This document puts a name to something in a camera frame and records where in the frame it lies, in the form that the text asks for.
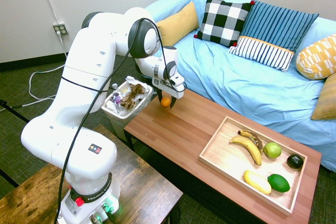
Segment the checkered pillow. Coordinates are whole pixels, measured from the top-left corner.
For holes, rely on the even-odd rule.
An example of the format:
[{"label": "checkered pillow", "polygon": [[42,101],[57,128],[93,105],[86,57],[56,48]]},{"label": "checkered pillow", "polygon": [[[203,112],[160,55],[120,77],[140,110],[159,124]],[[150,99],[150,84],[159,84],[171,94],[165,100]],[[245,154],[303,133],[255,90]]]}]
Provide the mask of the checkered pillow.
[{"label": "checkered pillow", "polygon": [[244,21],[251,10],[250,3],[227,3],[206,0],[203,23],[197,38],[230,47],[237,42]]}]

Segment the wooden table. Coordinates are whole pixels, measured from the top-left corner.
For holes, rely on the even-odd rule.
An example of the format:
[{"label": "wooden table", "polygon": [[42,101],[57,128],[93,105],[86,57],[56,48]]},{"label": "wooden table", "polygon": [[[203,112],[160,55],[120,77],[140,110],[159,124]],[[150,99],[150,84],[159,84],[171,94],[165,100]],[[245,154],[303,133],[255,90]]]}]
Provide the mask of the wooden table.
[{"label": "wooden table", "polygon": [[[225,116],[284,143],[308,157],[301,185],[289,216],[268,205],[252,193],[198,160],[198,157]],[[173,108],[162,107],[155,98],[125,128],[147,146],[156,150],[178,166],[232,200],[257,219],[266,223],[300,223],[309,221],[316,186],[321,153],[289,139],[265,126],[224,108],[190,90],[177,100]],[[224,215],[230,211],[222,209]]]},{"label": "wooden table", "polygon": [[[112,170],[121,185],[120,209],[115,224],[160,224],[182,192],[132,152],[104,126],[95,131],[112,140],[118,158]],[[1,224],[54,223],[61,169],[48,164],[0,200]],[[62,196],[68,191],[64,182]]]}]

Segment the ripe banana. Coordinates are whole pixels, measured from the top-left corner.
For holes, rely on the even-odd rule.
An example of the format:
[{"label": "ripe banana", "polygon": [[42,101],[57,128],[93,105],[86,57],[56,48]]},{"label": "ripe banana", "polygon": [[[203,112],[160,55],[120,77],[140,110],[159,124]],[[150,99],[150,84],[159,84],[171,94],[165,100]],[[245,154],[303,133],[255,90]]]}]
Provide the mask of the ripe banana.
[{"label": "ripe banana", "polygon": [[258,147],[260,153],[263,152],[262,141],[257,134],[255,134],[252,131],[248,131],[248,130],[240,130],[240,131],[238,131],[238,134],[251,139],[255,143],[255,145]]},{"label": "ripe banana", "polygon": [[250,170],[244,172],[244,180],[263,194],[269,195],[272,191],[272,187],[266,178]]},{"label": "ripe banana", "polygon": [[261,165],[261,153],[258,147],[249,139],[244,136],[234,136],[229,143],[236,143],[241,144],[242,146],[246,147],[248,151],[251,153],[255,164]]}]

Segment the couch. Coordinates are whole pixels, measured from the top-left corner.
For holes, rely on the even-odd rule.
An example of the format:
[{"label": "couch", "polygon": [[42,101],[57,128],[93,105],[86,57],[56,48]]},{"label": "couch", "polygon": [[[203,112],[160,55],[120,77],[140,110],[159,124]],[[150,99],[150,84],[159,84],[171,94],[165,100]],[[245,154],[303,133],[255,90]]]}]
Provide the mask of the couch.
[{"label": "couch", "polygon": [[[206,0],[159,0],[146,8],[155,22],[178,13],[193,1],[201,26]],[[249,3],[251,0],[225,0]],[[324,85],[296,68],[296,56],[308,45],[336,32],[336,22],[318,17],[300,43],[288,71],[235,56],[223,45],[194,38],[195,29],[174,47],[178,72],[187,87],[251,120],[322,153],[321,165],[336,172],[336,120],[312,120]]]}]

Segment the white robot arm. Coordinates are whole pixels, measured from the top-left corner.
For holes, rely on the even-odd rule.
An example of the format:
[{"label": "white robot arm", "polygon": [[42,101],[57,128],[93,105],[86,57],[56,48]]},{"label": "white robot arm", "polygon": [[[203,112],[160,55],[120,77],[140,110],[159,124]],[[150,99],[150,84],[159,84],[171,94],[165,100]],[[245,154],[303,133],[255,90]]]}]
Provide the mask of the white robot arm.
[{"label": "white robot arm", "polygon": [[[142,8],[132,8],[124,15],[114,13],[95,13],[92,17],[87,18],[85,26],[113,31],[111,35],[117,45],[117,55],[125,55],[130,44],[129,32],[134,31],[136,23],[129,19],[135,17],[140,19],[146,17],[152,19],[150,14]],[[178,53],[175,47],[166,46],[161,52],[161,57],[151,56],[159,49],[159,36],[152,24],[145,23],[140,28],[139,36],[131,50],[131,56],[135,58],[136,64],[142,74],[152,77],[152,84],[159,89],[159,101],[162,99],[161,91],[165,91],[172,96],[171,108],[176,98],[183,96],[185,86],[184,78],[177,72]],[[150,46],[156,39],[157,47],[154,49]]]},{"label": "white robot arm", "polygon": [[[139,67],[148,76],[162,80],[177,76],[175,66],[167,78],[162,70],[165,66],[152,57],[160,43],[149,20],[149,13],[141,8],[124,15],[98,13],[91,17],[71,45],[55,100],[23,129],[22,144],[59,168],[64,167],[78,134],[65,170],[71,190],[61,202],[59,223],[100,223],[97,220],[103,222],[119,209],[120,185],[111,174],[117,158],[115,144],[97,132],[82,127],[78,133],[78,129],[96,97],[90,113],[104,104],[116,54],[130,51],[132,57],[141,59]],[[176,53],[173,58],[170,62],[177,60]]]}]

